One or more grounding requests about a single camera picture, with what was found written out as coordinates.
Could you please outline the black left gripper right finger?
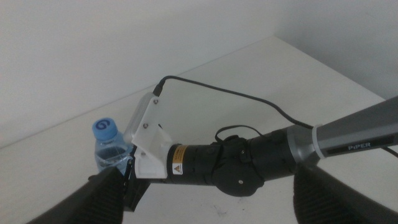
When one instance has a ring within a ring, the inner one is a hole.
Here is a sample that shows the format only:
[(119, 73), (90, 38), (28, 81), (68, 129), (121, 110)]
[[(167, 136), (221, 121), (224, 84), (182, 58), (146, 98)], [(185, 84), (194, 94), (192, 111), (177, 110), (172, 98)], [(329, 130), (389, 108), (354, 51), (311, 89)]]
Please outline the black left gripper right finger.
[(397, 212), (355, 191), (317, 166), (294, 175), (294, 212), (299, 223), (391, 223)]

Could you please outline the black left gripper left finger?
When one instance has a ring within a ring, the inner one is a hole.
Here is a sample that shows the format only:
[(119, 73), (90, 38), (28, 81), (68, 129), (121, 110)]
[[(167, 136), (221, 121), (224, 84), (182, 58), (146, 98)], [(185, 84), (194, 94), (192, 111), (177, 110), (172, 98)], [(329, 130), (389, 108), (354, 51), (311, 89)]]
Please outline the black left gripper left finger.
[(101, 181), (88, 181), (31, 223), (122, 223), (123, 176), (109, 167), (99, 173)]

